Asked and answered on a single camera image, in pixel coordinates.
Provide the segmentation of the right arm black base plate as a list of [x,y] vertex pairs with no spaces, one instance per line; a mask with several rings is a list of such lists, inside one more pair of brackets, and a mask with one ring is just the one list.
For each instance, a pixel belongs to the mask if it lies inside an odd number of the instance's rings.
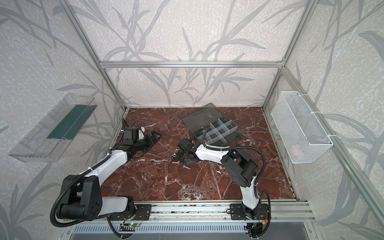
[[251,210],[243,204],[230,204],[230,208],[227,212],[231,215],[231,220],[264,221],[268,219],[270,206],[268,204],[260,204],[255,209]]

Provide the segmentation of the aluminium front rail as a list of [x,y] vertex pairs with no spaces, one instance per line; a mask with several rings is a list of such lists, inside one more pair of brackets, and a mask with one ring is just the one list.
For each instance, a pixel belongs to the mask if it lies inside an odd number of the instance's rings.
[[[146,201],[136,206],[151,205],[147,223],[229,223],[231,204],[241,201]],[[307,202],[271,200],[272,222],[315,222]]]

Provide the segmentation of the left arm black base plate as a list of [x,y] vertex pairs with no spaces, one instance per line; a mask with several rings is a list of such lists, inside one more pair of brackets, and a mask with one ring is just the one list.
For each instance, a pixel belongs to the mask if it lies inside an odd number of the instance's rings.
[[110,214],[111,221],[148,221],[151,214],[151,204],[136,204],[136,209],[130,212]]

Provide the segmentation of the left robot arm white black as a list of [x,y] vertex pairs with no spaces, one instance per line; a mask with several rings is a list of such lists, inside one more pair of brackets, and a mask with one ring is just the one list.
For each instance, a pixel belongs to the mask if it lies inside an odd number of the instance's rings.
[[132,197],[103,197],[101,186],[138,152],[147,153],[161,136],[154,131],[145,134],[143,127],[124,129],[118,143],[101,161],[63,180],[61,193],[50,213],[51,223],[56,227],[67,227],[115,213],[134,216],[138,210]]

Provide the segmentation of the small electronics board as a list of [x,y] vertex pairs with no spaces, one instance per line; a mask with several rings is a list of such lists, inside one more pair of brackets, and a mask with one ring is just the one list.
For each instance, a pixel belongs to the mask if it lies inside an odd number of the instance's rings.
[[123,223],[120,225],[120,232],[134,232],[136,228],[135,223]]

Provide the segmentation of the pink object in basket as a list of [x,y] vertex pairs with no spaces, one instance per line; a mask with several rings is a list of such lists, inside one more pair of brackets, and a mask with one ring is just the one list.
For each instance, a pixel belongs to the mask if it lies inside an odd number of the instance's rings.
[[299,145],[292,145],[290,150],[293,156],[295,156],[296,158],[299,158],[303,155],[303,151],[301,150],[301,147]]

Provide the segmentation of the grey compartment organizer box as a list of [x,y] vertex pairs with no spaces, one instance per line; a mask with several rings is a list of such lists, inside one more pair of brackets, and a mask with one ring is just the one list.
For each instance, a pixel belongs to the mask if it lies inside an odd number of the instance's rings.
[[195,141],[202,140],[203,129],[206,129],[207,145],[226,147],[243,135],[239,126],[212,103],[182,116],[181,120],[194,134]]

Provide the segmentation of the clear acrylic wall shelf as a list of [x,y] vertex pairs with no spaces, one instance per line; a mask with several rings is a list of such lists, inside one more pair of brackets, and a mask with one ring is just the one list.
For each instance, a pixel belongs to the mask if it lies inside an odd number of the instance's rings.
[[67,94],[9,156],[24,163],[57,162],[96,107],[94,97]]

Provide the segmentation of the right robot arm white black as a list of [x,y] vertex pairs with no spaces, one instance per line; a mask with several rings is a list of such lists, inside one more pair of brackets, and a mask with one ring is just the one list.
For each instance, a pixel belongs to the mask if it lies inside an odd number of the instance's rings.
[[258,166],[252,156],[246,151],[254,150],[262,160],[264,155],[258,149],[248,146],[217,147],[205,143],[193,143],[190,139],[182,139],[172,156],[173,162],[182,163],[184,167],[201,161],[221,164],[232,181],[240,186],[242,204],[247,210],[256,209],[260,203],[257,193],[257,182],[265,167],[257,172]]

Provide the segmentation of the aluminium frame back crossbar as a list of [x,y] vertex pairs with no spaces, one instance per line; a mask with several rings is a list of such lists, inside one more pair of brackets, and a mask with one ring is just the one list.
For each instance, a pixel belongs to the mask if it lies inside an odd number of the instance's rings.
[[100,66],[102,68],[280,68],[283,64],[277,61],[102,61]]

